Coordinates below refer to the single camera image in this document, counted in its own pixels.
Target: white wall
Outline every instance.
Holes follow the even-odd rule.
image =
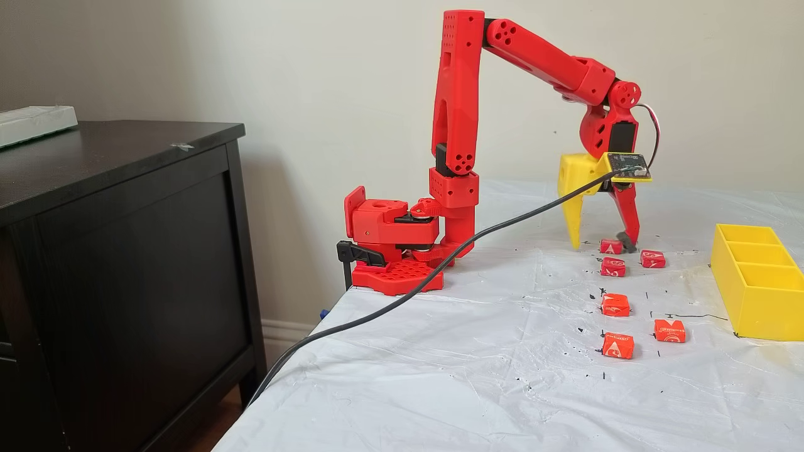
[[[668,189],[804,190],[798,0],[0,0],[0,109],[245,123],[263,316],[315,323],[343,291],[343,196],[427,195],[441,12],[459,7],[637,81]],[[481,78],[477,172],[554,180],[583,108],[489,53]]]

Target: circuit board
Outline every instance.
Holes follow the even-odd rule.
[[[621,170],[623,168],[638,167],[631,171],[624,171],[617,175],[617,179],[651,179],[648,164],[645,162],[645,156],[642,154],[633,154],[630,152],[609,152],[609,165],[612,171]]]

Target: dresser top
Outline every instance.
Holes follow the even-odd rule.
[[[0,148],[0,227],[244,135],[242,124],[80,121]]]

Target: dresser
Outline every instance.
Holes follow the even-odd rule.
[[[241,124],[0,150],[0,450],[158,451],[265,375]]]

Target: baseboard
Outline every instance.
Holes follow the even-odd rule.
[[[279,355],[296,342],[304,339],[315,325],[262,319],[262,338],[265,342],[265,358],[271,364]]]

